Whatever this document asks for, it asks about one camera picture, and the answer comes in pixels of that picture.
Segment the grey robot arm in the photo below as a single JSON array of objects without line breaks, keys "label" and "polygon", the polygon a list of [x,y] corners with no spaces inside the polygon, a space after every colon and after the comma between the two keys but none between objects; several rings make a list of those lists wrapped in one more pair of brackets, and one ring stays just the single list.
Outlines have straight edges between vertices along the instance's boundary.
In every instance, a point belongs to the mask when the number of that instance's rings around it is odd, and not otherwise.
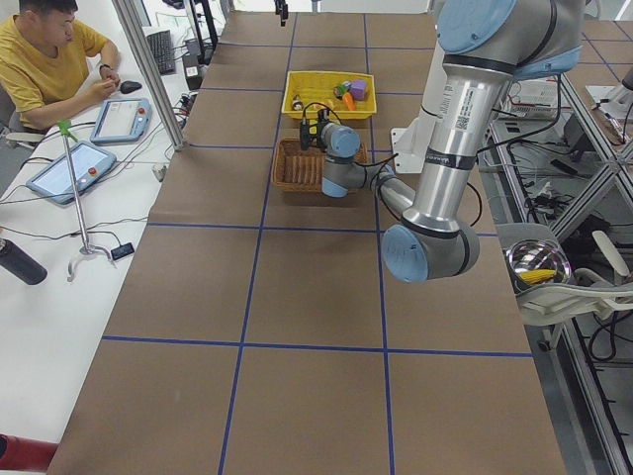
[{"label": "grey robot arm", "polygon": [[326,110],[300,122],[302,149],[325,154],[321,191],[344,197],[369,188],[398,216],[382,258],[404,282],[460,275],[474,266],[479,238],[457,216],[484,135],[514,80],[560,75],[581,55],[582,1],[447,1],[436,34],[447,75],[438,118],[411,189],[385,164],[361,165],[358,134]]}]

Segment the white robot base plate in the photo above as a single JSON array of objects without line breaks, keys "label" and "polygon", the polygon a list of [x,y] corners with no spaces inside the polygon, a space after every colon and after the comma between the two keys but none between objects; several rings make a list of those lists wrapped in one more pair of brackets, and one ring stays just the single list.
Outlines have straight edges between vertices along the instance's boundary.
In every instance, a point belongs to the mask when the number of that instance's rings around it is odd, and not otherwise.
[{"label": "white robot base plate", "polygon": [[392,154],[398,174],[420,173],[425,152],[417,146],[415,128],[391,129]]}]

